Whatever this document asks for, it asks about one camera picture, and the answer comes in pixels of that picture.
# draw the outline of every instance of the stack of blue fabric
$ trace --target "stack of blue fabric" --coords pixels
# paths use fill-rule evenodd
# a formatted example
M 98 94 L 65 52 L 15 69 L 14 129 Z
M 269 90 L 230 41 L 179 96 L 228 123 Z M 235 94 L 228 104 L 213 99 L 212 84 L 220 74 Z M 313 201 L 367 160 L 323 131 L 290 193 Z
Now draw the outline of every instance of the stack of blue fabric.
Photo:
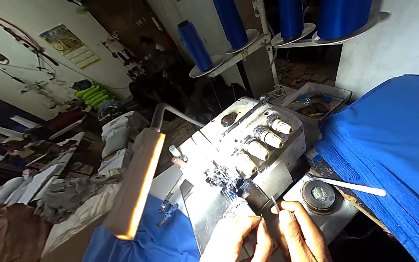
M 344 181 L 386 190 L 355 193 L 419 261 L 419 75 L 375 87 L 322 134 L 317 151 Z
M 163 226 L 156 226 L 162 219 L 158 213 L 161 203 L 161 199 L 148 195 L 132 241 L 96 228 L 82 262 L 198 262 L 200 252 L 188 217 L 176 210 Z

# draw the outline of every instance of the poster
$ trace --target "poster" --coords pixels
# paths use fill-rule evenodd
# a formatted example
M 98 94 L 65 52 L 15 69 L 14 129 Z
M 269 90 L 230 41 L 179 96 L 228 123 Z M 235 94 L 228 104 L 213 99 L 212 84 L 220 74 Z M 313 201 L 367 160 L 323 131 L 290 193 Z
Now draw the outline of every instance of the poster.
M 40 33 L 40 37 L 80 69 L 87 68 L 101 60 L 65 25 L 59 25 Z

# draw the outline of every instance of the tiled floor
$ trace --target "tiled floor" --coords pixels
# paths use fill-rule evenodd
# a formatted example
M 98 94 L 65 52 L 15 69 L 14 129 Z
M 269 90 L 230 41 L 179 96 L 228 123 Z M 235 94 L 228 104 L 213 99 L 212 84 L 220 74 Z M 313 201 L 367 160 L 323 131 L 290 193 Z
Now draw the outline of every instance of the tiled floor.
M 291 63 L 286 59 L 276 59 L 275 63 L 281 85 L 297 90 L 307 82 L 334 86 L 337 69 L 311 62 Z
M 156 175 L 162 173 L 170 166 L 172 166 L 172 154 L 169 152 L 169 147 L 174 145 L 179 147 L 185 140 L 189 139 L 200 127 L 180 118 L 176 117 L 171 122 L 164 122 L 162 124 L 161 133 L 166 135 L 164 146 L 161 151 L 161 156 L 156 169 Z

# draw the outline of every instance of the white wall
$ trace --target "white wall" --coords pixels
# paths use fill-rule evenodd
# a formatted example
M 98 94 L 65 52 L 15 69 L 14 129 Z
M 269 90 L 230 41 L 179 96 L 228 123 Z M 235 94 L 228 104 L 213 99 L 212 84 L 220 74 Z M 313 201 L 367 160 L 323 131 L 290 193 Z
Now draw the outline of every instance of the white wall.
M 66 0 L 0 0 L 0 16 L 24 31 L 38 43 L 45 47 L 46 53 L 88 78 L 102 83 L 110 89 L 112 93 L 121 99 L 130 95 L 127 86 L 130 82 L 126 75 L 127 69 L 122 63 L 113 58 L 111 53 L 105 49 L 100 41 L 108 38 L 108 32 L 93 18 L 90 13 L 78 14 L 77 5 Z M 73 63 L 64 58 L 53 47 L 48 45 L 43 39 L 38 37 L 42 33 L 59 24 L 64 24 L 80 40 L 82 40 L 93 52 L 102 60 L 85 69 L 77 68 Z M 12 36 L 3 31 L 0 27 L 0 53 L 10 60 L 10 65 L 35 68 L 38 66 L 36 56 L 27 48 L 17 43 Z M 57 78 L 61 81 L 49 81 L 47 74 L 35 70 L 2 66 L 7 72 L 15 77 L 19 77 L 25 82 L 47 81 L 47 89 L 51 90 L 50 95 L 61 101 L 68 101 L 74 98 L 74 90 L 69 88 L 73 82 L 85 79 L 64 66 L 55 67 Z M 43 119 L 50 119 L 56 115 L 60 107 L 50 110 L 52 105 L 49 100 L 35 91 L 21 94 L 24 84 L 12 80 L 9 76 L 0 72 L 0 99 L 6 101 L 22 110 L 32 113 Z
M 187 62 L 195 64 L 177 31 L 177 25 L 185 20 L 193 23 L 210 56 L 223 55 L 224 51 L 230 48 L 213 0 L 147 1 Z M 227 85 L 238 83 L 244 86 L 235 65 L 224 71 L 221 76 Z
M 419 1 L 383 0 L 390 17 L 342 47 L 336 86 L 357 99 L 389 78 L 419 74 Z

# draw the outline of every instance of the blue fabric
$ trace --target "blue fabric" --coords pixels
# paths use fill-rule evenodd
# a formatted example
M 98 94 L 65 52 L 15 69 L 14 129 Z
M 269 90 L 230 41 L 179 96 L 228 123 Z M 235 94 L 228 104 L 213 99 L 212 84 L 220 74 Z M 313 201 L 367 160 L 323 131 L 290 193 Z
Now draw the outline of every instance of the blue fabric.
M 368 22 L 372 0 L 321 0 L 318 36 L 337 39 Z
M 302 0 L 279 0 L 279 18 L 283 39 L 299 37 L 303 31 Z
M 242 18 L 234 0 L 213 0 L 227 40 L 233 49 L 239 49 L 248 42 Z
M 213 61 L 193 24 L 187 20 L 183 21 L 178 26 L 178 32 L 192 55 L 196 67 L 200 69 L 201 72 L 210 70 L 213 67 Z
M 102 227 L 96 228 L 82 262 L 197 262 L 200 252 L 190 220 L 177 210 L 161 227 L 158 213 L 162 200 L 148 195 L 136 238 L 120 240 Z
M 322 129 L 318 153 L 344 181 L 383 188 L 355 193 L 419 261 L 419 75 L 390 79 Z

